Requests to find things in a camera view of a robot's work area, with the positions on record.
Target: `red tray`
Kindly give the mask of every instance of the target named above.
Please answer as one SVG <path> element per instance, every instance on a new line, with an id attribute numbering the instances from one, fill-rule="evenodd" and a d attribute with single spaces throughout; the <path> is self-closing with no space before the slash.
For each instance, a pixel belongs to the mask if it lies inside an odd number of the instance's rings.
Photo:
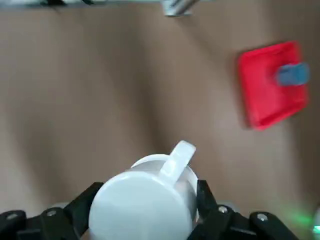
<path id="1" fill-rule="evenodd" d="M 247 115 L 253 128 L 264 130 L 307 105 L 306 85 L 280 86 L 276 81 L 276 71 L 280 66 L 300 62 L 296 42 L 264 47 L 240 56 L 239 75 Z"/>

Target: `metal bar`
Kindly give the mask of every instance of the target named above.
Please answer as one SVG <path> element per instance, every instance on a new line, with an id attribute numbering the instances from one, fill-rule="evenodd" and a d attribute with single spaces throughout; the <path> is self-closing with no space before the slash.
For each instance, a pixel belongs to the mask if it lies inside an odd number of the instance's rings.
<path id="1" fill-rule="evenodd" d="M 175 6 L 173 15 L 179 16 L 188 11 L 194 4 L 199 2 L 200 0 L 181 0 Z"/>

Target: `green light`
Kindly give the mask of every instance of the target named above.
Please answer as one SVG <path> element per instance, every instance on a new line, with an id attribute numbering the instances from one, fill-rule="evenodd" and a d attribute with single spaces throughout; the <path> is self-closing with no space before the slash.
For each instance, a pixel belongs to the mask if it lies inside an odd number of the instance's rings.
<path id="1" fill-rule="evenodd" d="M 320 226 L 314 226 L 314 227 L 313 227 L 313 232 L 314 232 L 315 234 L 320 234 Z"/>

